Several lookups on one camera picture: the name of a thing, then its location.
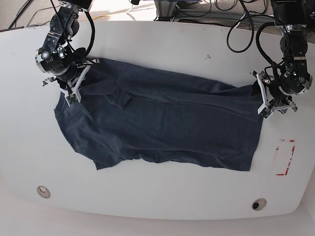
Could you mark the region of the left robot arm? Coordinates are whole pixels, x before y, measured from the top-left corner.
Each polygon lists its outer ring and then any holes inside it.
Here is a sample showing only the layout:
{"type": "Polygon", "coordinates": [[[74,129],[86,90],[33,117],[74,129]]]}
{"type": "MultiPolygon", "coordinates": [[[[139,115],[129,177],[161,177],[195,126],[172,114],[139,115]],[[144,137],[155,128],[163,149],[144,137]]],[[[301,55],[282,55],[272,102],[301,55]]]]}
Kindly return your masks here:
{"type": "Polygon", "coordinates": [[[269,63],[273,74],[265,70],[260,73],[252,71],[256,77],[253,93],[260,93],[262,105],[257,113],[268,118],[274,112],[285,114],[288,109],[297,111],[292,101],[293,95],[306,93],[313,78],[308,73],[306,53],[307,40],[303,30],[315,25],[315,2],[313,0],[273,0],[272,22],[264,23],[256,33],[255,42],[258,51],[269,63]],[[266,27],[275,26],[282,31],[280,48],[283,53],[282,61],[276,63],[262,49],[260,35],[266,27]]]}

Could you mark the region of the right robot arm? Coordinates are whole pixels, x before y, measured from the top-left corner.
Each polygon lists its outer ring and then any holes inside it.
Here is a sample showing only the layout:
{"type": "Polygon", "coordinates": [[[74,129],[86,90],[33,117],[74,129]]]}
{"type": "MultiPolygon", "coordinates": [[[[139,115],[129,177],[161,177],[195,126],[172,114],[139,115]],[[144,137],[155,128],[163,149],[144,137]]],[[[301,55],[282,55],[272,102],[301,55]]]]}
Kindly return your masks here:
{"type": "Polygon", "coordinates": [[[59,10],[52,5],[55,15],[50,21],[50,31],[43,46],[36,51],[35,62],[40,71],[53,75],[42,85],[58,82],[68,106],[71,106],[81,101],[81,83],[91,66],[99,64],[99,59],[88,59],[95,40],[95,25],[89,13],[93,1],[61,0],[60,4],[59,10]],[[80,12],[87,16],[92,33],[87,48],[74,49],[70,41],[79,30],[80,12]]]}

